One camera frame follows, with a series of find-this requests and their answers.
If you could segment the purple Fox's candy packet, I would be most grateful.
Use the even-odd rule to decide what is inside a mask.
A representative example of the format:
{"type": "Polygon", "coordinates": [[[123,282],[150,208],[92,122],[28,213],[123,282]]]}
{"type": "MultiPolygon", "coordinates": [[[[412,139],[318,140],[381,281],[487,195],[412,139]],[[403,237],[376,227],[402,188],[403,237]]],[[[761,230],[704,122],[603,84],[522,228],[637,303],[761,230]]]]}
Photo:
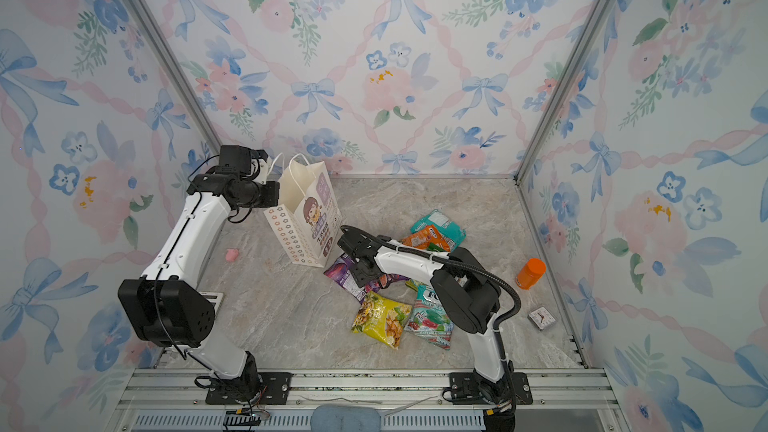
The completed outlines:
{"type": "Polygon", "coordinates": [[[352,295],[358,302],[362,303],[369,292],[379,292],[388,288],[397,282],[405,282],[407,277],[398,274],[383,274],[364,286],[359,286],[351,272],[353,261],[347,254],[339,256],[334,263],[323,273],[324,276],[331,279],[342,289],[352,295]]]}

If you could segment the white printed paper bag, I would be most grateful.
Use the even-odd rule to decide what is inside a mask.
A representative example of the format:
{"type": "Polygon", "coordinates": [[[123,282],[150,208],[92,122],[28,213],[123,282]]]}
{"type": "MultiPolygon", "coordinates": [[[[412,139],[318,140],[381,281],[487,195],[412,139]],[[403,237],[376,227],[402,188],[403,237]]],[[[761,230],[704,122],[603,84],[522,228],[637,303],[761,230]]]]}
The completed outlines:
{"type": "Polygon", "coordinates": [[[264,210],[275,237],[291,263],[325,267],[342,219],[326,164],[296,154],[278,185],[277,204],[264,210]]]}

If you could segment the green Fox's spring tea packet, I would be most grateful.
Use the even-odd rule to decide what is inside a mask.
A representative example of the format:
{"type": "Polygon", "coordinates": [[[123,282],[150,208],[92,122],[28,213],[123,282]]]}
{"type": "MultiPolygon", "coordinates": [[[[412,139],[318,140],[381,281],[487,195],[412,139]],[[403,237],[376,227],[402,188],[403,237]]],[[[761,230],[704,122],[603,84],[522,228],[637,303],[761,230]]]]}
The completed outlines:
{"type": "Polygon", "coordinates": [[[417,292],[417,291],[418,291],[418,289],[419,289],[420,283],[419,283],[419,282],[417,282],[417,281],[415,281],[415,280],[413,280],[413,279],[408,279],[408,280],[406,281],[406,286],[407,286],[408,288],[410,288],[411,290],[413,290],[413,291],[417,292]]]}

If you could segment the yellow snack packet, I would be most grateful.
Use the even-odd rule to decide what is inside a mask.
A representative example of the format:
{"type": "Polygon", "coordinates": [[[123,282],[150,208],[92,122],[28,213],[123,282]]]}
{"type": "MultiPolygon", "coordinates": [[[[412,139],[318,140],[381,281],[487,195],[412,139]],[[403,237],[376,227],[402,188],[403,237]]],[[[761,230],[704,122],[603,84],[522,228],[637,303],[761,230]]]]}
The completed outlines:
{"type": "Polygon", "coordinates": [[[351,331],[363,333],[392,349],[398,349],[411,313],[411,305],[369,292],[360,305],[351,331]]]}

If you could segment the red green Fox's candy packet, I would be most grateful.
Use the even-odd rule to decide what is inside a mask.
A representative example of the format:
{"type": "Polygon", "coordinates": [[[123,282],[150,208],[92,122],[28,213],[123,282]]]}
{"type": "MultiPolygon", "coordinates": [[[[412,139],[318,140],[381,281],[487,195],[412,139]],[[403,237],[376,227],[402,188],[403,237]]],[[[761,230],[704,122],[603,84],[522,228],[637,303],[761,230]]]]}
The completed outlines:
{"type": "Polygon", "coordinates": [[[454,323],[428,285],[418,286],[405,330],[441,349],[450,349],[454,323]]]}

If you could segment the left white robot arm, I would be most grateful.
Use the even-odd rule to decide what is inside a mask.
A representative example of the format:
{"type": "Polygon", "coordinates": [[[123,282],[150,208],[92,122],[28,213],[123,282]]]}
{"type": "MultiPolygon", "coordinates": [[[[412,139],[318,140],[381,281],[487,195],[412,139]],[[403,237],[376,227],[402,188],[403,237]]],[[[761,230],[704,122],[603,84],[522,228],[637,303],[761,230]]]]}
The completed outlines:
{"type": "Polygon", "coordinates": [[[173,348],[203,366],[208,378],[198,386],[240,403],[254,402],[264,389],[255,358],[227,338],[198,285],[223,224],[242,209],[274,207],[278,198],[276,181],[259,183],[237,173],[197,175],[156,258],[117,292],[139,339],[173,348]]]}

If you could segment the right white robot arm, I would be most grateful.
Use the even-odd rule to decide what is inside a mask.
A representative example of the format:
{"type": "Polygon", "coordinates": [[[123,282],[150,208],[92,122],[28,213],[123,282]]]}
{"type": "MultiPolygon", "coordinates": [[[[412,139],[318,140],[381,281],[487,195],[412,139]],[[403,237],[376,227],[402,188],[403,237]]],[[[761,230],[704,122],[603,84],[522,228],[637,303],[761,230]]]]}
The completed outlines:
{"type": "Polygon", "coordinates": [[[406,246],[351,225],[341,227],[341,250],[352,260],[350,271],[362,286],[383,274],[402,275],[428,284],[448,318],[469,338],[474,357],[470,389],[453,401],[505,405],[514,399],[514,367],[500,326],[521,310],[518,292],[487,271],[467,249],[432,252],[406,246]]]}

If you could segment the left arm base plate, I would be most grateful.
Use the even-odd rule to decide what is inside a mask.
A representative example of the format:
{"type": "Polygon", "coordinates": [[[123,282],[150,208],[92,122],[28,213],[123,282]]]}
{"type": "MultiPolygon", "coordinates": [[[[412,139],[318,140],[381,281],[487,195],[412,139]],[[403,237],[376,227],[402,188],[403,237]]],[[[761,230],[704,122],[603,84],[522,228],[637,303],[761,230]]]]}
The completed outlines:
{"type": "Polygon", "coordinates": [[[225,380],[207,392],[207,405],[285,405],[293,375],[289,372],[258,372],[253,378],[225,380]]]}

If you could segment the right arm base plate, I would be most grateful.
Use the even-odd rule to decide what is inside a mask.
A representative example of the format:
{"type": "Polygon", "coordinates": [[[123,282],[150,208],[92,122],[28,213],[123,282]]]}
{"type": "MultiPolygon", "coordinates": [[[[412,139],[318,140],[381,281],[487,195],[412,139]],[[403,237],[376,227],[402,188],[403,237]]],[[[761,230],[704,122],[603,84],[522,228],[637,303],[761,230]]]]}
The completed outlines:
{"type": "Polygon", "coordinates": [[[443,398],[455,405],[500,407],[510,401],[515,405],[533,403],[528,377],[522,372],[512,372],[497,382],[476,372],[453,372],[448,378],[449,385],[443,390],[443,398]]]}

